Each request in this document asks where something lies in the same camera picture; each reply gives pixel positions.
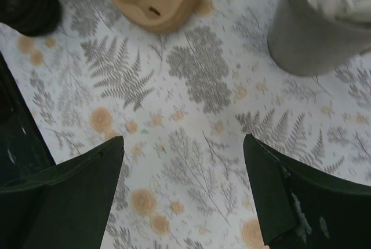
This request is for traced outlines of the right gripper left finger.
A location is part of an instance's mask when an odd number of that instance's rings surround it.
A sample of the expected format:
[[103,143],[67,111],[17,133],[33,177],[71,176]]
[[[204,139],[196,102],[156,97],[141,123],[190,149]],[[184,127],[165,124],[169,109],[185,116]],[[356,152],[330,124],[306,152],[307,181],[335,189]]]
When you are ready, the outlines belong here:
[[1,248],[100,248],[124,157],[116,136],[1,186]]

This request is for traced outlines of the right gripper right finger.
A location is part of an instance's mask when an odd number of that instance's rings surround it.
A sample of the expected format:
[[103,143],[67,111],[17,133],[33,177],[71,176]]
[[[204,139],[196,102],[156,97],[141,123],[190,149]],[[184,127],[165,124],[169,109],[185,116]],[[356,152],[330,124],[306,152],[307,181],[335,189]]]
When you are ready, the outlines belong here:
[[243,152],[269,248],[370,248],[370,187],[319,171],[252,134]]

